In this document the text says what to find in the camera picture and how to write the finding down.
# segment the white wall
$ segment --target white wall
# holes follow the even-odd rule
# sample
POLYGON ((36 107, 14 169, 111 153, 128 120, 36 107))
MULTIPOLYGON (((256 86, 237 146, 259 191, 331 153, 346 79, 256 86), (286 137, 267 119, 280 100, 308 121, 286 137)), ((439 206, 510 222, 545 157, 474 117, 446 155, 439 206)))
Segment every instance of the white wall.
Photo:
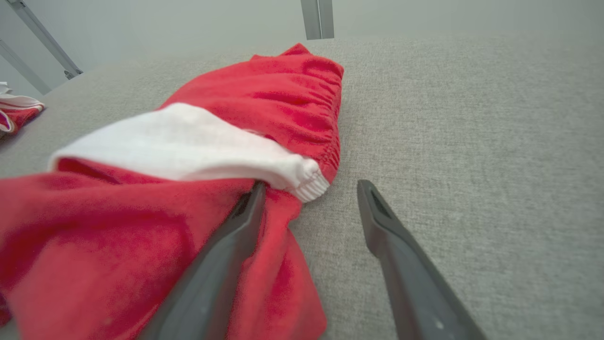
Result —
POLYGON ((604 34, 602 0, 333 0, 336 38, 365 35, 604 34))
MULTIPOLYGON (((0 38, 50 88, 67 81, 65 69, 4 0, 0 0, 0 38)), ((0 81, 6 81, 2 74, 0 81)))
POLYGON ((300 0, 27 0, 84 72, 147 53, 306 40, 300 0))
POLYGON ((36 99, 42 97, 42 94, 21 76, 21 74, 2 56, 0 56, 0 81, 8 82, 8 87, 13 89, 11 94, 16 96, 29 96, 36 99))

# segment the folded red and white clothing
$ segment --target folded red and white clothing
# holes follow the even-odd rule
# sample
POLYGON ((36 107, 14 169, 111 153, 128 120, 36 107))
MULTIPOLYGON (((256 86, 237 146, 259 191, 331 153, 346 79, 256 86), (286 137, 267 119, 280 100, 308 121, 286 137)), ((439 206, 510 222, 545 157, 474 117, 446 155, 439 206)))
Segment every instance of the folded red and white clothing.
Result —
POLYGON ((339 164, 343 69, 298 44, 203 74, 156 111, 0 181, 0 293, 22 339, 133 339, 255 179, 269 184, 228 339, 317 339, 326 318, 288 229, 339 164))
POLYGON ((15 134, 35 118, 44 104, 26 96, 13 96, 6 82, 0 82, 0 134, 15 134))

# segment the gray fabric surface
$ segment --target gray fabric surface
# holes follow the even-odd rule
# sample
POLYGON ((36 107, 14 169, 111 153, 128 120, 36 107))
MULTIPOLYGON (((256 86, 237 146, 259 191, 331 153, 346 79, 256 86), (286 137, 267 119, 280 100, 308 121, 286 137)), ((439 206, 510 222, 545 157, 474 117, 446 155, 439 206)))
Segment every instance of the gray fabric surface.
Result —
MULTIPOLYGON (((291 225, 327 313, 323 339, 396 338, 379 263, 364 244, 360 178, 380 189, 490 339, 604 339, 603 44, 305 45, 345 68, 339 174, 291 225)), ((43 170, 51 151, 157 107, 199 73, 287 47, 76 77, 0 143, 0 177, 43 170)))

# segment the metal bar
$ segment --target metal bar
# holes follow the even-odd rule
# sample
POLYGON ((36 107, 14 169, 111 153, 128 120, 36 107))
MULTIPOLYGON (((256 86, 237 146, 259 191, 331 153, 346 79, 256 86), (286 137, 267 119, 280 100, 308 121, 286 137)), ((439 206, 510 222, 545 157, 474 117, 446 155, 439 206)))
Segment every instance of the metal bar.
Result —
POLYGON ((317 0, 300 0, 306 39, 321 39, 321 26, 319 20, 319 6, 317 0))
POLYGON ((316 11, 319 13, 319 32, 321 32, 321 39, 323 39, 323 28, 321 27, 321 6, 319 6, 319 1, 316 0, 316 11))
POLYGON ((23 0, 6 0, 11 5, 14 12, 23 20, 25 25, 36 35, 36 37, 44 44, 47 50, 54 56, 57 61, 63 66, 68 79, 71 79, 78 74, 82 74, 82 71, 76 66, 76 64, 69 58, 67 53, 61 48, 59 43, 54 40, 53 36, 46 30, 44 25, 38 20, 36 15, 27 7, 23 0))
POLYGON ((333 6, 332 0, 316 0, 319 8, 321 39, 333 38, 333 6))
POLYGON ((6 61, 12 65, 17 72, 21 73, 21 75, 32 84, 36 90, 40 91, 42 94, 46 94, 50 92, 50 87, 46 85, 44 80, 42 80, 38 75, 29 67, 17 54, 11 50, 8 45, 0 39, 0 56, 4 57, 6 61))

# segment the red garment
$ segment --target red garment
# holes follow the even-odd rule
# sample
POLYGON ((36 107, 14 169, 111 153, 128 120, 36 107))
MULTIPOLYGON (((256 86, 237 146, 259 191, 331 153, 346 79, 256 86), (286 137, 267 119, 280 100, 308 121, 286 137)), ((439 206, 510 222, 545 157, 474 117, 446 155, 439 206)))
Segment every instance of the red garment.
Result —
MULTIPOLYGON (((203 107, 312 157, 339 162, 343 69, 298 44, 203 74, 164 106, 203 107)), ((22 339, 133 339, 253 179, 180 182, 83 160, 0 181, 0 293, 22 339)), ((288 224, 301 209, 269 188, 242 266, 228 339, 316 339, 326 319, 288 224)))
POLYGON ((8 305, 2 296, 0 296, 0 327, 10 321, 10 312, 8 305))
POLYGON ((42 110, 44 110, 44 104, 33 98, 10 94, 0 95, 0 131, 16 134, 42 110))

